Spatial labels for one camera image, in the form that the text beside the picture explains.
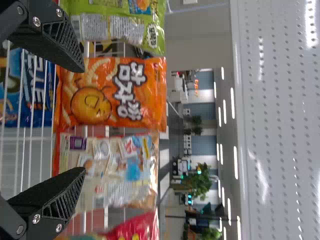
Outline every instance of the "screw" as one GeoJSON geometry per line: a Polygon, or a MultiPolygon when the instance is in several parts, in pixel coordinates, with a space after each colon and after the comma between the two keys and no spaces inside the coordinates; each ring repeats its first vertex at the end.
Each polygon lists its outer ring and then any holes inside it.
{"type": "Polygon", "coordinates": [[[40,27],[40,26],[41,26],[41,22],[40,22],[40,19],[39,19],[39,18],[37,18],[36,16],[34,16],[34,17],[32,18],[32,20],[33,20],[33,24],[34,24],[36,27],[40,27]]]}
{"type": "Polygon", "coordinates": [[[56,9],[56,14],[58,15],[59,18],[62,17],[62,11],[59,8],[56,9]]]}
{"type": "Polygon", "coordinates": [[[57,233],[60,233],[61,229],[62,229],[62,224],[59,223],[59,224],[56,226],[55,231],[56,231],[57,233]]]}
{"type": "Polygon", "coordinates": [[[37,224],[38,222],[40,222],[40,214],[36,214],[34,215],[33,219],[32,219],[32,223],[33,224],[37,224]]]}
{"type": "Polygon", "coordinates": [[[20,225],[16,231],[16,234],[20,235],[24,231],[24,226],[20,225]]]}
{"type": "Polygon", "coordinates": [[[17,9],[18,9],[18,14],[20,15],[24,14],[24,10],[20,6],[18,6],[17,9]]]}

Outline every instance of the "orange snack bag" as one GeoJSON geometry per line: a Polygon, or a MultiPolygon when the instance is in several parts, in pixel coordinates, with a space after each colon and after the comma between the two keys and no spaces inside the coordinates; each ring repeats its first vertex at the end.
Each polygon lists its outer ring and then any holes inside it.
{"type": "Polygon", "coordinates": [[[166,131],[166,59],[86,58],[85,73],[57,66],[55,130],[79,125],[166,131]]]}

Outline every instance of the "chip bag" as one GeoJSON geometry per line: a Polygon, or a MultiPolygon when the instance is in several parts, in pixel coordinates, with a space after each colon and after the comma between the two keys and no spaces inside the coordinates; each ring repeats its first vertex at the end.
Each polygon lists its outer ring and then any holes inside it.
{"type": "Polygon", "coordinates": [[[80,42],[122,39],[165,54],[166,0],[60,0],[80,42]]]}
{"type": "Polygon", "coordinates": [[[19,127],[30,127],[31,125],[33,128],[38,128],[42,125],[51,127],[54,88],[55,82],[58,82],[58,78],[55,81],[55,65],[41,57],[37,57],[35,66],[35,56],[27,50],[23,53],[22,48],[18,48],[13,44],[10,48],[8,61],[6,43],[4,42],[0,46],[0,125],[3,123],[3,110],[5,110],[6,127],[18,127],[19,113],[19,127]],[[7,64],[9,73],[6,80],[7,64]],[[4,83],[6,81],[7,96],[5,101],[4,83]]]}
{"type": "Polygon", "coordinates": [[[84,60],[85,73],[57,67],[55,129],[108,125],[166,131],[165,58],[84,60]]]}
{"type": "Polygon", "coordinates": [[[159,240],[158,210],[135,216],[107,233],[58,236],[55,240],[159,240]]]}
{"type": "Polygon", "coordinates": [[[154,209],[158,166],[157,131],[125,137],[56,135],[52,175],[86,168],[76,213],[106,206],[154,209]]]}

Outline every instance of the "potted plant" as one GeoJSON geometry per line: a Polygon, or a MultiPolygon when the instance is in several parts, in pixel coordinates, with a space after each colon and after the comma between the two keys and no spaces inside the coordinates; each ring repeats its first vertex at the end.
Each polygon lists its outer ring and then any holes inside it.
{"type": "Polygon", "coordinates": [[[205,228],[202,232],[202,240],[218,240],[222,236],[222,233],[219,232],[216,228],[205,228]]]}
{"type": "Polygon", "coordinates": [[[202,124],[202,117],[200,115],[185,116],[186,126],[196,127],[202,124]]]}
{"type": "Polygon", "coordinates": [[[196,127],[193,127],[191,131],[192,133],[194,133],[194,135],[200,136],[204,130],[201,126],[196,126],[196,127]]]}
{"type": "Polygon", "coordinates": [[[188,229],[187,230],[183,230],[182,233],[182,240],[188,240],[188,229]]]}
{"type": "Polygon", "coordinates": [[[192,198],[200,197],[201,201],[206,199],[206,193],[210,190],[212,181],[210,179],[209,168],[206,163],[198,164],[201,169],[201,174],[190,173],[182,180],[182,184],[192,192],[192,198]]]}
{"type": "Polygon", "coordinates": [[[195,126],[202,124],[202,118],[200,115],[194,115],[191,117],[191,123],[195,126]]]}
{"type": "Polygon", "coordinates": [[[196,127],[193,127],[193,128],[185,128],[183,134],[185,134],[185,135],[194,134],[194,135],[200,136],[203,131],[204,130],[203,130],[203,128],[201,126],[196,126],[196,127]]]}

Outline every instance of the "green snack bag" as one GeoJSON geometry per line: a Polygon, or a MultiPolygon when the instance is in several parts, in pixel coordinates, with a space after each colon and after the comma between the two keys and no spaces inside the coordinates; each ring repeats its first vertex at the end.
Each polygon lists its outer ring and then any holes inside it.
{"type": "Polygon", "coordinates": [[[60,0],[80,42],[121,39],[165,54],[166,0],[60,0]]]}

